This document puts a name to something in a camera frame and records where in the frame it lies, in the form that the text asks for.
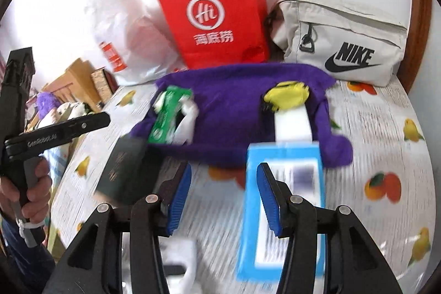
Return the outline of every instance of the purple towel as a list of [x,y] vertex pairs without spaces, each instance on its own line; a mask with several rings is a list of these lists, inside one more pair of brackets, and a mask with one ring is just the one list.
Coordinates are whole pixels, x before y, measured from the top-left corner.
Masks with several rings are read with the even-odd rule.
[[[335,79],[307,64],[237,64],[176,72],[156,81],[158,94],[169,85],[190,88],[199,107],[195,135],[190,145],[155,144],[165,155],[213,166],[246,165],[250,143],[273,142],[274,125],[261,111],[261,96],[282,81],[302,81],[310,88],[306,101],[313,140],[319,141],[323,166],[334,168],[352,162],[347,138],[331,133],[326,89]],[[152,108],[131,130],[148,138],[156,114]]]
[[58,109],[61,106],[60,100],[51,92],[40,92],[37,95],[38,116],[42,120],[50,110]]

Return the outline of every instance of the blue box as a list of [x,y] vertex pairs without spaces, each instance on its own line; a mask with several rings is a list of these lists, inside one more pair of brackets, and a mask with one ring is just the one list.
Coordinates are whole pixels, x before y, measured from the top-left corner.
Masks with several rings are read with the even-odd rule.
[[[257,166],[267,162],[276,180],[286,182],[293,194],[317,207],[325,206],[325,184],[318,143],[251,144],[246,164],[243,229],[237,279],[278,282],[289,238],[279,239],[269,229],[256,182]],[[325,236],[317,238],[316,276],[325,270]]]

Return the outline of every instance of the red paper bag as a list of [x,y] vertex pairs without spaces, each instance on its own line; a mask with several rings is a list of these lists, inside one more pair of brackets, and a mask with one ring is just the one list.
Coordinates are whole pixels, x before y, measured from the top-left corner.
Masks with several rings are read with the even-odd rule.
[[268,58],[266,0],[159,0],[190,69]]

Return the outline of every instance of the finger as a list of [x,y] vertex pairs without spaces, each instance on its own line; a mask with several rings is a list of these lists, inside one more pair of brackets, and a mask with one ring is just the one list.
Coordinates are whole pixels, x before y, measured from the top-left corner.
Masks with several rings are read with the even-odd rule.
[[41,211],[49,202],[51,198],[50,194],[47,194],[44,198],[42,198],[38,202],[28,202],[26,203],[23,208],[21,209],[21,212],[23,213],[23,217],[25,218],[32,218],[35,216],[39,211]]
[[41,211],[38,211],[36,215],[30,218],[30,222],[33,224],[40,223],[46,218],[48,212],[49,212],[49,205],[47,204],[44,206],[44,208]]
[[49,164],[48,161],[42,157],[41,161],[35,168],[35,176],[40,179],[41,177],[45,177],[49,173]]
[[37,202],[47,195],[52,186],[52,179],[49,176],[42,177],[37,184],[27,191],[27,197],[31,202]]
[[20,192],[7,177],[0,177],[0,190],[12,202],[17,202],[20,199]]
[[0,191],[0,208],[9,218],[15,218],[14,211],[10,206],[10,200]]

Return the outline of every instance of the green package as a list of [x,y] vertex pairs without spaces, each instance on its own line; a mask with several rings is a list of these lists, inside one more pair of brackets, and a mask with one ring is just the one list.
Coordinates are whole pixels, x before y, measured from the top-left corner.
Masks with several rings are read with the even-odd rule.
[[176,131],[176,115],[182,108],[180,100],[193,97],[191,89],[170,85],[165,91],[164,103],[150,132],[148,142],[153,144],[169,144]]

